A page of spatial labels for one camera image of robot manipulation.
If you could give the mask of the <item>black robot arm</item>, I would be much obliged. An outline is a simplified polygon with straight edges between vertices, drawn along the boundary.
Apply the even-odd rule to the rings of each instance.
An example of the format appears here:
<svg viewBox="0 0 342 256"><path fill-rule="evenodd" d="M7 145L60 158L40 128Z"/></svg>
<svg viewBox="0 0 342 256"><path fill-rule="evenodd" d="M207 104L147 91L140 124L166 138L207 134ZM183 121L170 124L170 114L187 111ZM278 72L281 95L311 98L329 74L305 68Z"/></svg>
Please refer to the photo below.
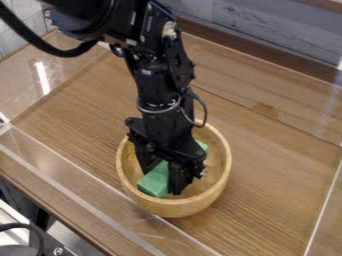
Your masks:
<svg viewBox="0 0 342 256"><path fill-rule="evenodd" d="M207 153L193 137L195 64L171 11L158 0L40 0L52 24L82 41L99 40L124 59L138 88L139 118L126 119L144 173L166 161L169 192L203 177Z"/></svg>

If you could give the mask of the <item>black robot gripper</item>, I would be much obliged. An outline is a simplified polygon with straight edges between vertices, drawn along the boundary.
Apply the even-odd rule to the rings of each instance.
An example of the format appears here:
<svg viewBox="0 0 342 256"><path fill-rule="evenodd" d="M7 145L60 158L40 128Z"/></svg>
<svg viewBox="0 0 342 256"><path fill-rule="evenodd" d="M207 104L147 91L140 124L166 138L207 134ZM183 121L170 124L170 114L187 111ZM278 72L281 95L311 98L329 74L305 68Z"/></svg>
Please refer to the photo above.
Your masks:
<svg viewBox="0 0 342 256"><path fill-rule="evenodd" d="M193 103L165 105L138 104L140 118L126 119L128 139L135 146L135 154L143 171L147 174L162 162L157 151L189 152L190 143L195 140L193 130L202 128L205 123L195 121ZM169 163L169 193L181 195L194 179L206 176L203 161Z"/></svg>

